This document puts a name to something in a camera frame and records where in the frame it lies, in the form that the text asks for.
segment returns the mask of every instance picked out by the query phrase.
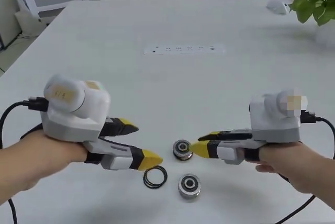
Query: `black rubber ring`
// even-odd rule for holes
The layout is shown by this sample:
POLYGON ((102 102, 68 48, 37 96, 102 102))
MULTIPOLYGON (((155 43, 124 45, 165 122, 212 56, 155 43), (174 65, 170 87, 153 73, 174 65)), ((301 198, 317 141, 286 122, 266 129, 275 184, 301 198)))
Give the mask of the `black rubber ring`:
POLYGON ((144 172, 144 175, 143 175, 143 183, 146 187, 150 188, 150 189, 158 189, 160 188, 161 186, 163 186, 165 184, 165 182, 168 180, 168 173, 166 171, 166 169, 160 165, 157 165, 157 166, 154 166, 152 168, 149 168, 149 169, 146 169, 146 171, 144 172), (148 172, 150 170, 159 170, 163 173, 163 176, 164 176, 164 180, 162 183, 160 184, 154 184, 152 182, 149 181, 148 179, 148 172))

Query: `power outlet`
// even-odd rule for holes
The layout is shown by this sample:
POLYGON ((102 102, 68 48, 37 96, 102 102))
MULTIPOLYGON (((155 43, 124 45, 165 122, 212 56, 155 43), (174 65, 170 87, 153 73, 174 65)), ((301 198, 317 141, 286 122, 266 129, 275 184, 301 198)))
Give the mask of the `power outlet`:
POLYGON ((210 46, 152 46, 147 47, 145 54, 202 54, 202 53, 224 53, 222 45, 210 46))

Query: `human hand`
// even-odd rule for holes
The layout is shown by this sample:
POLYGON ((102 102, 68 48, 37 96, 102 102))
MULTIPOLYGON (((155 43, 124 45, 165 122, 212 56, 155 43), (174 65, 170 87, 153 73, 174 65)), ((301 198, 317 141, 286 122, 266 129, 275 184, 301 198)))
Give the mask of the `human hand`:
POLYGON ((16 148, 31 167, 24 190, 31 189, 41 178, 63 170, 70 163, 84 162, 87 158, 87 150, 82 145, 49 138, 42 130, 25 136, 16 148))
POLYGON ((301 142, 265 145, 260 148, 259 158, 258 172, 279 173, 301 193, 311 193, 315 179, 311 171, 317 171, 325 159, 301 142))

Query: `ball bearing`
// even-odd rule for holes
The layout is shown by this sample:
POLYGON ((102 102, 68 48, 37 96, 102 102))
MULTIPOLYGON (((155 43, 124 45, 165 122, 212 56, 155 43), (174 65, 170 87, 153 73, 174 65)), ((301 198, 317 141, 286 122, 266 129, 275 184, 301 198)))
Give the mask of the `ball bearing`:
POLYGON ((190 145, 191 143, 186 140, 178 140, 173 144, 173 155, 182 161, 189 160, 193 155, 193 152, 189 150, 190 145))
POLYGON ((200 180, 193 174, 183 175, 178 182, 178 191, 184 199, 195 199, 201 190, 200 180))

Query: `table surface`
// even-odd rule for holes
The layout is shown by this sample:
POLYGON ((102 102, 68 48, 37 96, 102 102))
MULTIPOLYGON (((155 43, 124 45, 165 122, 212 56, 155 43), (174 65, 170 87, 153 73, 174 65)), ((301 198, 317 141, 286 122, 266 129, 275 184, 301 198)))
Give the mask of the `table surface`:
MULTIPOLYGON (((111 94, 111 117, 124 117, 140 131, 113 138, 164 158, 169 178, 146 188, 139 171, 107 171, 73 164, 14 197, 20 224, 274 223, 309 195, 254 166, 226 165, 197 156, 178 162, 172 145, 215 130, 250 126, 252 96, 299 87, 309 109, 335 122, 335 56, 314 42, 315 23, 294 13, 272 14, 267 0, 141 0, 70 5, 1 77, 0 111, 41 96, 54 73, 99 80, 111 94), (224 54, 144 55, 152 44, 222 43, 224 54), (178 179, 194 173, 202 192, 183 201, 178 179)), ((40 122, 16 109, 4 127, 10 145, 40 122)), ((302 140, 332 156, 333 139, 323 124, 302 126, 302 140)), ((329 222, 335 213, 316 200, 291 223, 329 222)), ((0 222, 11 223, 9 206, 0 222)))

